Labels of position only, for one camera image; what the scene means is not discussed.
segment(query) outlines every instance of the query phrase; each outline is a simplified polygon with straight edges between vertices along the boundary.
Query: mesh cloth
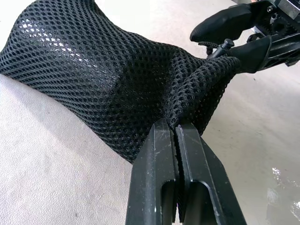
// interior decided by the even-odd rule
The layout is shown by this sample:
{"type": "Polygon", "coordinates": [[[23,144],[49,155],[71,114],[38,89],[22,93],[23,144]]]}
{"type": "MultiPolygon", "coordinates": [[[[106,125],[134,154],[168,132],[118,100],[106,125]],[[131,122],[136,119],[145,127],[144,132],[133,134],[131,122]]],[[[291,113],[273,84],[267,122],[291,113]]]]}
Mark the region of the mesh cloth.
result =
{"type": "Polygon", "coordinates": [[[238,65],[126,32],[93,0],[32,3],[0,53],[0,73],[61,102],[131,163],[158,119],[201,134],[238,65]]]}

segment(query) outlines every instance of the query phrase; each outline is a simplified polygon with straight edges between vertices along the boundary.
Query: screw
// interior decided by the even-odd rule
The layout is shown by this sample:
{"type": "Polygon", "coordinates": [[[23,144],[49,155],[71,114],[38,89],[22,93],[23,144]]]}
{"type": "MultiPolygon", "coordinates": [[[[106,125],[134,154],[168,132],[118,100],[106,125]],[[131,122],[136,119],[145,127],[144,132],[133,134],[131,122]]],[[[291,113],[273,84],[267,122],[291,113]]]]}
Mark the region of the screw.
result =
{"type": "Polygon", "coordinates": [[[274,6],[267,7],[267,12],[271,13],[274,10],[274,6]]]}
{"type": "Polygon", "coordinates": [[[234,47],[234,42],[231,39],[225,39],[224,43],[221,45],[223,49],[229,50],[234,47]]]}

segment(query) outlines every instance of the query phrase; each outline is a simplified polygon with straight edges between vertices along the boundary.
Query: floor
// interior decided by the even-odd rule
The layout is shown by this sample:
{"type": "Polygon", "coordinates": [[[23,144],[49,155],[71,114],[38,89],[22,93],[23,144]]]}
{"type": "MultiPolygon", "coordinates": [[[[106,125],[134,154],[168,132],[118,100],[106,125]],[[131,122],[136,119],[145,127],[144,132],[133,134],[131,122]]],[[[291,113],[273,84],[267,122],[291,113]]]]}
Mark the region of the floor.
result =
{"type": "Polygon", "coordinates": [[[248,3],[251,3],[251,0],[232,0],[232,1],[234,1],[237,4],[243,4],[243,3],[248,4],[248,3]]]}
{"type": "MultiPolygon", "coordinates": [[[[0,2],[0,48],[31,2],[0,2]]],[[[189,41],[191,30],[234,4],[96,2],[121,28],[198,57],[205,50],[189,41]]],[[[299,71],[300,63],[237,75],[203,134],[223,162],[249,225],[300,224],[299,71]]],[[[0,225],[125,223],[129,163],[62,105],[2,75],[0,109],[0,225]]]]}

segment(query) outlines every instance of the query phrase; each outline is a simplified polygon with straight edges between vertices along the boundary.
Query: gray floor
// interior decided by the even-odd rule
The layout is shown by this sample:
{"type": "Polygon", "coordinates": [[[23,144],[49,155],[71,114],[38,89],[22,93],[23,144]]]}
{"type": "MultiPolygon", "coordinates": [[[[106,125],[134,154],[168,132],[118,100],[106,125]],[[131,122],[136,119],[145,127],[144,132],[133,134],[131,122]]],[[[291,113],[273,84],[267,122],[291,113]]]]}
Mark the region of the gray floor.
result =
{"type": "Polygon", "coordinates": [[[251,3],[251,0],[232,0],[232,1],[234,1],[237,4],[251,3]]]}
{"type": "MultiPolygon", "coordinates": [[[[31,0],[0,2],[0,48],[31,0]]],[[[180,46],[230,0],[97,0],[121,28],[180,46]]],[[[250,31],[238,43],[245,42],[250,31]]],[[[250,225],[300,224],[300,64],[237,75],[203,138],[250,225]]],[[[124,224],[131,165],[70,111],[0,75],[0,224],[124,224]]]]}

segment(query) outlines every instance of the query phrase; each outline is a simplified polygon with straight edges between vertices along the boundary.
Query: robotic arm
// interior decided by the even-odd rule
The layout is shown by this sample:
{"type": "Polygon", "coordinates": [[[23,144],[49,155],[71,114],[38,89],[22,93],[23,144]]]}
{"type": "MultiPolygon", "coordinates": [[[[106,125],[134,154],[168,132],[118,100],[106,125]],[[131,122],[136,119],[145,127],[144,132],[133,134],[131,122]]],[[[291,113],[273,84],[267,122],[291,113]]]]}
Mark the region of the robotic arm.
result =
{"type": "Polygon", "coordinates": [[[241,72],[255,73],[282,63],[292,66],[300,59],[300,1],[263,0],[233,6],[200,23],[190,39],[220,45],[214,57],[227,53],[239,58],[241,72]],[[250,28],[256,33],[245,45],[222,51],[225,39],[236,40],[250,28]]]}

